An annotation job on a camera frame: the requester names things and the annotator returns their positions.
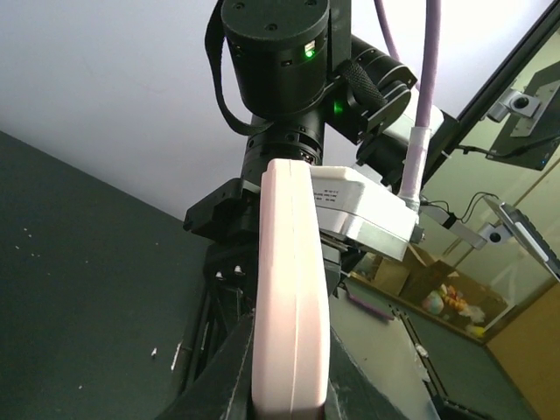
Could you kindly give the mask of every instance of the black strap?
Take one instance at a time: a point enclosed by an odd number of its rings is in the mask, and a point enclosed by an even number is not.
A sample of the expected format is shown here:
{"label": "black strap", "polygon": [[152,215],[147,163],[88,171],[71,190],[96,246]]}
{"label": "black strap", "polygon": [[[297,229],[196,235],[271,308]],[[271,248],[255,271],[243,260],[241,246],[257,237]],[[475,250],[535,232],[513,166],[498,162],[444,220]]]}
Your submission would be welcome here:
{"label": "black strap", "polygon": [[239,120],[228,109],[226,100],[224,99],[223,89],[221,87],[221,55],[224,46],[224,33],[223,23],[221,22],[221,6],[224,0],[218,0],[213,9],[212,16],[206,27],[206,36],[204,37],[204,46],[206,48],[206,55],[210,62],[210,70],[212,71],[213,89],[216,93],[216,101],[220,108],[221,114],[224,116],[227,125],[237,134],[242,136],[254,136],[263,133],[272,122],[265,122],[263,124],[251,125]]}

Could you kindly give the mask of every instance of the metal mounting plate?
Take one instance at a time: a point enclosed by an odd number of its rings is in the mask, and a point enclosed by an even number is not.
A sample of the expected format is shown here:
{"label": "metal mounting plate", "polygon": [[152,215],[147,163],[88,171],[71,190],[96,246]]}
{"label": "metal mounting plate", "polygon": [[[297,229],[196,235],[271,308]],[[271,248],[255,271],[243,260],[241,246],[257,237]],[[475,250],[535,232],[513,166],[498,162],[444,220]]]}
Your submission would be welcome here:
{"label": "metal mounting plate", "polygon": [[541,117],[549,107],[550,102],[557,95],[558,89],[560,89],[560,80],[553,81],[538,88],[535,94],[535,98],[541,101],[541,106],[535,112],[533,118],[519,119],[519,121],[515,125],[511,137],[529,137],[533,133],[535,126],[541,120]]}

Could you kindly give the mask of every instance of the green led light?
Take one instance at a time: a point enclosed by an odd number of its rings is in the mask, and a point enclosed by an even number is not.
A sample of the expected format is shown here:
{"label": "green led light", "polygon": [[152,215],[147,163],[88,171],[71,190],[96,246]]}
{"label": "green led light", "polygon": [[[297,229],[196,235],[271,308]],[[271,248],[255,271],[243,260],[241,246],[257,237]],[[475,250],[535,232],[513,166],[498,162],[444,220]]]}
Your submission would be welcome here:
{"label": "green led light", "polygon": [[342,108],[342,105],[340,105],[340,103],[335,102],[332,106],[332,110],[334,111],[334,114],[337,116],[339,114],[342,114],[342,111],[344,109]]}

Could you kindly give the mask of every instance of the dark gray wall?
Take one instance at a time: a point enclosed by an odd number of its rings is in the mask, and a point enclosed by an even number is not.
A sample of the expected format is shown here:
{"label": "dark gray wall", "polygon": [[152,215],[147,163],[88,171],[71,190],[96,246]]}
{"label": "dark gray wall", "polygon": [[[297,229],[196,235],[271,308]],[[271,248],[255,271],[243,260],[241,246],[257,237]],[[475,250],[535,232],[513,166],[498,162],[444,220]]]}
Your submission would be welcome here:
{"label": "dark gray wall", "polygon": [[179,220],[0,134],[0,418],[153,418],[205,248]]}

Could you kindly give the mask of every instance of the white ceiling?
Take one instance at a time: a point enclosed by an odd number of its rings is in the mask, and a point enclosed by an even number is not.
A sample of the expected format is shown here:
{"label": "white ceiling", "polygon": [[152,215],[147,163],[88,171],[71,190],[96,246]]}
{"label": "white ceiling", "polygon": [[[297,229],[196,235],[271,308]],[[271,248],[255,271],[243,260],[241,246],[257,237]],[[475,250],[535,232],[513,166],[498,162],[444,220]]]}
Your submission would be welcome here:
{"label": "white ceiling", "polygon": [[[239,174],[245,140],[215,105],[203,38],[213,0],[3,0],[0,130],[182,218]],[[353,33],[385,48],[373,0]],[[424,2],[386,0],[402,60],[422,63]],[[444,1],[436,103],[456,116],[551,0]],[[230,108],[247,120],[226,64]],[[325,162],[354,147],[329,132]]]}

